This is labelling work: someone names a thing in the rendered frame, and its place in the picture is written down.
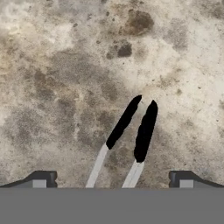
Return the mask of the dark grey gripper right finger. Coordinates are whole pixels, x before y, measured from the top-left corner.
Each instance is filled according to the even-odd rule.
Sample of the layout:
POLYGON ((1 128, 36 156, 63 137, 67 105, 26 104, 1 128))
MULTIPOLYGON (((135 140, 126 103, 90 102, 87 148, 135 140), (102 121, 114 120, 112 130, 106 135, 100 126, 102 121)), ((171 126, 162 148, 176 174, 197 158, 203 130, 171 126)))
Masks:
POLYGON ((170 188, 224 188, 224 185, 205 180, 192 171, 170 171, 169 180, 170 188))

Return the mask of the silver tongs with black tips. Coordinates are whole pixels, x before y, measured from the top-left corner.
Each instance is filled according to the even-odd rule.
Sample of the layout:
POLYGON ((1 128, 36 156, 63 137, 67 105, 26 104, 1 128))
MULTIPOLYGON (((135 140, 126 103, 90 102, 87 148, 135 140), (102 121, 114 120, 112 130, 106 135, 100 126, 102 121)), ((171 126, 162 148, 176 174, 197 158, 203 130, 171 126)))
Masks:
MULTIPOLYGON (((138 104, 141 100, 142 96, 137 95, 130 101, 129 105, 124 110, 116 126, 110 133, 107 141, 102 145, 95 160, 94 167, 87 180, 86 188, 95 187, 95 182, 98 178, 98 175, 104 163, 105 157, 108 154, 108 151, 110 151, 114 147, 116 141, 122 136, 123 132, 130 124, 132 116, 137 111, 138 104)), ((135 160, 122 184, 122 188, 135 188, 137 185, 137 182, 144 170, 144 160, 147 156, 147 152, 150 147, 157 116, 158 105, 154 100, 152 100, 150 105, 146 109, 145 115, 143 116, 141 124, 138 128, 136 135, 136 145, 134 149, 135 160)))

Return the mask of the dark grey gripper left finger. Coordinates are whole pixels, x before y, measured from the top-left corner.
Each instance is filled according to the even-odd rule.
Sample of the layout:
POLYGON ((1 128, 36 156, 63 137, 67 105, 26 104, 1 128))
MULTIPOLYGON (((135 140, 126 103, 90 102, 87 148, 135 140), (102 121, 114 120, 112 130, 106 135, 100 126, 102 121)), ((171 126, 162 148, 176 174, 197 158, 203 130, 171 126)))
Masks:
POLYGON ((9 184, 0 185, 0 188, 10 187, 30 187, 30 188, 57 188, 56 179, 58 173, 56 171, 34 171, 26 178, 11 182, 9 184))

